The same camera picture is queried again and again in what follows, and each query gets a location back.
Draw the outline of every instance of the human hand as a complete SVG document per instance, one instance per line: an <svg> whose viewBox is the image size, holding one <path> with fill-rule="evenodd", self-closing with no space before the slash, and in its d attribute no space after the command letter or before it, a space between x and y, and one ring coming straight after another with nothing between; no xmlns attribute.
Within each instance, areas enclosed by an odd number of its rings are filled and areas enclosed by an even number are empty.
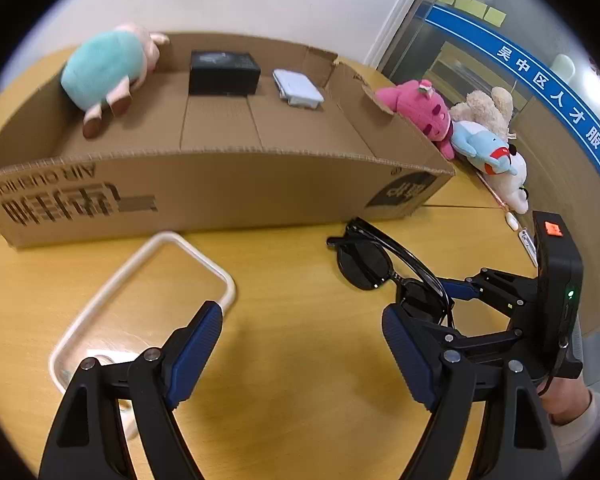
<svg viewBox="0 0 600 480"><path fill-rule="evenodd" d="M544 388L546 380L538 386ZM547 392L540 397L542 407L551 417L552 423L563 426L576 420L591 403L591 393L585 386L582 375L577 379L556 377Z"/></svg>

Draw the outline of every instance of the wooden table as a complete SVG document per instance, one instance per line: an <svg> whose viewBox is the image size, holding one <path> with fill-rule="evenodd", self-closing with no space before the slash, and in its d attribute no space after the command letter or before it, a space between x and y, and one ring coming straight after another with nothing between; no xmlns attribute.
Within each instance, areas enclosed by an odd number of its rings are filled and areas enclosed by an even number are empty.
<svg viewBox="0 0 600 480"><path fill-rule="evenodd" d="M0 125L69 52L45 58L0 95ZM385 80L373 73L364 77L382 86ZM410 218L377 225L440 276L464 278L485 266L535 275L494 207L461 168ZM363 292L343 279L325 247L328 235L342 231L338 224L187 235L238 287L194 395L176 410L208 480L392 480L406 466L429 413L411 399L382 337L381 313L395 288ZM18 252L0 236L0 423L35 471L61 399L46 370L49 353L144 240ZM138 350L161 344L202 300L218 294L217 283L192 260L165 248L98 323L124 333ZM467 335L506 325L477 301L458 304L455 317ZM476 405L454 478L464 478L470 466L481 414ZM151 478L137 438L130 449L138 477Z"/></svg>

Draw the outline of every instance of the sunglasses lens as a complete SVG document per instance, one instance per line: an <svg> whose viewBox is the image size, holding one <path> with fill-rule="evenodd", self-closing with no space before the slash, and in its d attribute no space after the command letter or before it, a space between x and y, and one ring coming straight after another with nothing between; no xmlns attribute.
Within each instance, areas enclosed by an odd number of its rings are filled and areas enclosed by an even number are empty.
<svg viewBox="0 0 600 480"><path fill-rule="evenodd" d="M378 288L393 270L384 249L365 241L340 245L338 266L349 283L362 290Z"/></svg>

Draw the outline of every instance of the sunglasses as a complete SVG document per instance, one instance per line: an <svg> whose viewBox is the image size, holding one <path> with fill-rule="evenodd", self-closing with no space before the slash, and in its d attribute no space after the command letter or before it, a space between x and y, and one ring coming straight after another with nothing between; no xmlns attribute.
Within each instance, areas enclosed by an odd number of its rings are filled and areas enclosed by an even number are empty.
<svg viewBox="0 0 600 480"><path fill-rule="evenodd" d="M380 229L362 218L354 218L347 224L344 236L327 238L327 247L338 251L338 268L351 285L374 290L392 281L397 285L396 303L409 300L434 322L441 323L446 317L446 324L454 326L453 301L440 279ZM419 280L398 274L387 251L407 264Z"/></svg>

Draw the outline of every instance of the plush toy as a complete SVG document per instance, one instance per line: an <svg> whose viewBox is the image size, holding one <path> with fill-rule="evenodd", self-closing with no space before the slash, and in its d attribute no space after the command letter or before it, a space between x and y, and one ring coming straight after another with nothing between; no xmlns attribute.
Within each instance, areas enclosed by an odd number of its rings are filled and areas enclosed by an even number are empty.
<svg viewBox="0 0 600 480"><path fill-rule="evenodd" d="M484 179L513 211L523 215L529 210L529 193L522 187L526 180L526 162L513 144L509 144L509 153L516 174L485 174Z"/></svg>
<svg viewBox="0 0 600 480"><path fill-rule="evenodd" d="M451 144L456 152L486 174L518 174L511 165L509 145L481 124L471 121L454 123Z"/></svg>
<svg viewBox="0 0 600 480"><path fill-rule="evenodd" d="M126 112L131 91L144 82L160 57L157 45L169 43L164 34L149 33L128 23L83 43L67 61L60 84L85 112L82 133L97 136L102 129L102 105L115 116Z"/></svg>
<svg viewBox="0 0 600 480"><path fill-rule="evenodd" d="M513 114L513 97L504 88L494 86L491 97L480 90L471 92L465 103L458 103L449 110L455 121L471 121L481 124L505 142L515 139L509 133L509 121Z"/></svg>
<svg viewBox="0 0 600 480"><path fill-rule="evenodd" d="M411 80L401 85L381 88L376 97L389 107L409 118L431 140L446 160L454 158L451 147L453 124L444 99L426 79Z"/></svg>

